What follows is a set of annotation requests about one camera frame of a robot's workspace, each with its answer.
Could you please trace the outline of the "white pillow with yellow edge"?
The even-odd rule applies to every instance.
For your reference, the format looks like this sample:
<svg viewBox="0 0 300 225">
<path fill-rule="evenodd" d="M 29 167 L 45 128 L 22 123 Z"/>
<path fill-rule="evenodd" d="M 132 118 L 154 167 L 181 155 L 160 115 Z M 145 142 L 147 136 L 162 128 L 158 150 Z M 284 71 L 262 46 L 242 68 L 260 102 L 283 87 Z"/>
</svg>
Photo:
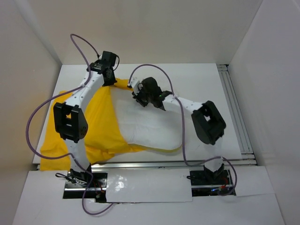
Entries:
<svg viewBox="0 0 300 225">
<path fill-rule="evenodd" d="M 120 133 L 128 144 L 171 153 L 182 146 L 181 115 L 155 108 L 142 107 L 131 91 L 111 88 Z"/>
</svg>

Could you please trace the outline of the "yellow pillowcase with white print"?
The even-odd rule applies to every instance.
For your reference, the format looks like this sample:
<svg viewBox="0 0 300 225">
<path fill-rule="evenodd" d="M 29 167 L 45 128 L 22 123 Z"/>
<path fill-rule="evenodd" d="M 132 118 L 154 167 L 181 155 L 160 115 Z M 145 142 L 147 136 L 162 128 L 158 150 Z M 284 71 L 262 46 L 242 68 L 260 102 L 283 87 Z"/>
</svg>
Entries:
<svg viewBox="0 0 300 225">
<path fill-rule="evenodd" d="M 91 164 L 109 160 L 118 154 L 142 151 L 142 148 L 129 144 L 123 138 L 110 87 L 97 90 L 84 115 L 89 126 L 84 143 L 86 156 Z M 53 111 L 49 114 L 45 140 L 40 152 L 48 157 L 58 157 L 68 152 L 63 139 L 55 131 Z"/>
</svg>

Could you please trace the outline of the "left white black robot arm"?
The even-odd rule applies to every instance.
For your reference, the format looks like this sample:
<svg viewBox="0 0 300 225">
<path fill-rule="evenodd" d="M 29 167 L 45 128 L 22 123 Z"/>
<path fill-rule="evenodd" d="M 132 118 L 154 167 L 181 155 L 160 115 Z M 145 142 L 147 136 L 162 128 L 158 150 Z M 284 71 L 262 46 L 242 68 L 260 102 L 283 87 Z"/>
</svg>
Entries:
<svg viewBox="0 0 300 225">
<path fill-rule="evenodd" d="M 118 55 L 104 51 L 101 58 L 87 68 L 80 83 L 81 88 L 73 91 L 71 97 L 63 103 L 55 103 L 53 107 L 55 130 L 71 154 L 71 177 L 82 187 L 89 186 L 93 177 L 84 145 L 89 127 L 84 112 L 98 89 L 117 82 L 113 67 L 119 60 Z"/>
</svg>

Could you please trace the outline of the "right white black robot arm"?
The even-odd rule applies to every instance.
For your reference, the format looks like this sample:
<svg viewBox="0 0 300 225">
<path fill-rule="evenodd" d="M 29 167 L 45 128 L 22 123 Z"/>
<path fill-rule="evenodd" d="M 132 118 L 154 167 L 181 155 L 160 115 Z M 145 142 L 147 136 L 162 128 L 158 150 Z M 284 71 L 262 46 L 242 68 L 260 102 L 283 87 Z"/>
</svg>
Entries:
<svg viewBox="0 0 300 225">
<path fill-rule="evenodd" d="M 224 170 L 224 163 L 220 156 L 214 156 L 204 160 L 202 163 L 191 165 L 187 162 L 185 154 L 185 115 L 191 117 L 196 136 L 202 143 L 215 145 L 217 140 L 224 135 L 226 123 L 215 104 L 212 101 L 199 103 L 177 97 L 172 90 L 162 91 L 153 77 L 148 77 L 142 81 L 135 77 L 130 78 L 127 86 L 133 90 L 133 99 L 142 107 L 152 104 L 155 108 L 163 111 L 181 114 L 182 154 L 185 164 L 195 167 L 217 159 L 220 163 L 217 168 L 209 169 L 207 166 L 204 166 L 204 177 L 210 184 L 220 180 L 221 172 Z"/>
</svg>

